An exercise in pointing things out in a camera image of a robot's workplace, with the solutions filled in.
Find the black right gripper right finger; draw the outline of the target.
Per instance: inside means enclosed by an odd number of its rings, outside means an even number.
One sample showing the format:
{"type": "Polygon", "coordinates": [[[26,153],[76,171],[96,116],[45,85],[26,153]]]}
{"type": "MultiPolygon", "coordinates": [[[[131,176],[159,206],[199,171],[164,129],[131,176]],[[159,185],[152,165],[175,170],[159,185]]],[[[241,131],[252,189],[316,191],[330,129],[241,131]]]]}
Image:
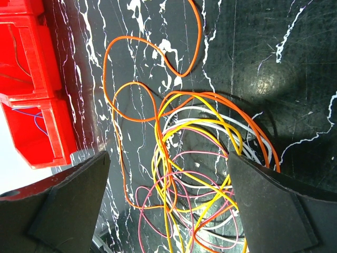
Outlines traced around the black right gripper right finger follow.
{"type": "Polygon", "coordinates": [[[336,252],[336,193],[231,152],[227,162],[250,252],[336,252]]]}

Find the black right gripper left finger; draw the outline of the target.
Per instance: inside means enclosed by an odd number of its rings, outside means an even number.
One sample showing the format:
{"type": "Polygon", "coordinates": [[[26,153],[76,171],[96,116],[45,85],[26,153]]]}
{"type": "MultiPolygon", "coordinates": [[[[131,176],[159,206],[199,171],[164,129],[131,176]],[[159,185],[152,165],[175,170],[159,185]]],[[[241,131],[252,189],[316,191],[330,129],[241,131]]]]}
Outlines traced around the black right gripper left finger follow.
{"type": "Polygon", "coordinates": [[[89,252],[110,156],[1,194],[1,252],[89,252]]]}

